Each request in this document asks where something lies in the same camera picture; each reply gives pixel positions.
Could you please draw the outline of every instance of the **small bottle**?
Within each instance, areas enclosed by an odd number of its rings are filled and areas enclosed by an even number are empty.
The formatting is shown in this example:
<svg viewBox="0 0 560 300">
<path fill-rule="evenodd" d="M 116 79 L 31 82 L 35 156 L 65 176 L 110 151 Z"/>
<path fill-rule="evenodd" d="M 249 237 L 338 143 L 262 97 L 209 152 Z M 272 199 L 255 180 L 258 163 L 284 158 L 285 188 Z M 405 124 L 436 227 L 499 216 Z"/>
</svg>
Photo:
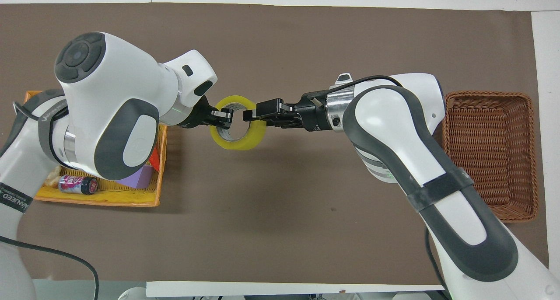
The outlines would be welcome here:
<svg viewBox="0 0 560 300">
<path fill-rule="evenodd" d="M 98 179 L 82 176 L 61 176 L 58 181 L 58 190 L 62 193 L 92 195 L 98 190 Z"/>
</svg>

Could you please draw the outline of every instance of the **tape roll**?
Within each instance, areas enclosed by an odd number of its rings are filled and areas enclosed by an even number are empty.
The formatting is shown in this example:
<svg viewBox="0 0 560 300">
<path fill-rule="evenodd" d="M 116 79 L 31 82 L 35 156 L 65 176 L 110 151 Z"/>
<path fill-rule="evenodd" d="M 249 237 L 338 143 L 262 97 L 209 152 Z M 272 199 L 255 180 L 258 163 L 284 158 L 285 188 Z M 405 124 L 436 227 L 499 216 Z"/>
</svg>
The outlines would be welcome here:
<svg viewBox="0 0 560 300">
<path fill-rule="evenodd" d="M 255 109 L 256 104 L 240 95 L 230 95 L 220 100 L 216 104 L 216 108 L 230 108 L 238 111 L 240 109 Z M 240 139 L 233 139 L 229 130 L 210 126 L 210 134 L 214 141 L 216 141 L 216 144 L 230 150 L 249 150 L 255 148 L 263 139 L 264 132 L 266 132 L 266 121 L 251 121 L 247 132 Z"/>
</svg>

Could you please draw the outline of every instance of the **red object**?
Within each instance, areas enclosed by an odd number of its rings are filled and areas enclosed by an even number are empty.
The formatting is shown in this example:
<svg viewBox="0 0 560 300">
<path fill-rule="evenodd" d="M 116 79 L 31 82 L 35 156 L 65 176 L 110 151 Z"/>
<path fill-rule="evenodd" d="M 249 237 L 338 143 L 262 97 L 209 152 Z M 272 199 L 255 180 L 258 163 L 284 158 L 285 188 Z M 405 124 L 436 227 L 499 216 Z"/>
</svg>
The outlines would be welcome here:
<svg viewBox="0 0 560 300">
<path fill-rule="evenodd" d="M 152 167 L 154 167 L 156 171 L 160 172 L 160 154 L 156 147 L 154 147 L 154 150 L 152 151 L 152 155 L 150 156 L 149 160 Z"/>
</svg>

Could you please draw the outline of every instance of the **black strap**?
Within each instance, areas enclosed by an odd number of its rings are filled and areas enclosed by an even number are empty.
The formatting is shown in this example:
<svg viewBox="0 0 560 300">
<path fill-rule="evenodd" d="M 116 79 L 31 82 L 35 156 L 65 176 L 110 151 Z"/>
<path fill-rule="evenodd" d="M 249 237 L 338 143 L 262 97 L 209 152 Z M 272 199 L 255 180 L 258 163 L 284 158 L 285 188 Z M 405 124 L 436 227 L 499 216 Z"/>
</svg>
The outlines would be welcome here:
<svg viewBox="0 0 560 300">
<path fill-rule="evenodd" d="M 430 182 L 424 184 L 423 187 L 407 195 L 408 201 L 417 212 L 436 204 L 440 200 L 460 191 L 466 187 L 473 185 L 474 182 L 470 176 L 460 168 L 446 172 L 436 177 Z"/>
<path fill-rule="evenodd" d="M 54 152 L 53 148 L 53 127 L 54 121 L 68 115 L 68 104 L 66 100 L 61 100 L 48 109 L 38 119 L 38 140 L 45 155 L 54 162 L 58 162 L 61 166 L 68 167 L 64 164 Z"/>
<path fill-rule="evenodd" d="M 0 182 L 0 204 L 14 208 L 21 213 L 25 213 L 32 202 L 32 197 Z"/>
</svg>

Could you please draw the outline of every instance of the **purple box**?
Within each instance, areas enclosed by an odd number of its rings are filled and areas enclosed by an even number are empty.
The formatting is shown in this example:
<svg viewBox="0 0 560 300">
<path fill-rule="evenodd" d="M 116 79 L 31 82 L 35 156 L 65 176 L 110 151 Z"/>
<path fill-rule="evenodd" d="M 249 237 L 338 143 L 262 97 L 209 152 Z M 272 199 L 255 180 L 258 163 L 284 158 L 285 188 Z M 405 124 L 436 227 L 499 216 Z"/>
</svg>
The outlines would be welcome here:
<svg viewBox="0 0 560 300">
<path fill-rule="evenodd" d="M 152 174 L 154 174 L 154 167 L 145 164 L 132 176 L 126 177 L 122 180 L 116 180 L 115 182 L 122 185 L 130 186 L 132 188 L 146 188 L 148 187 L 148 185 L 150 185 Z"/>
</svg>

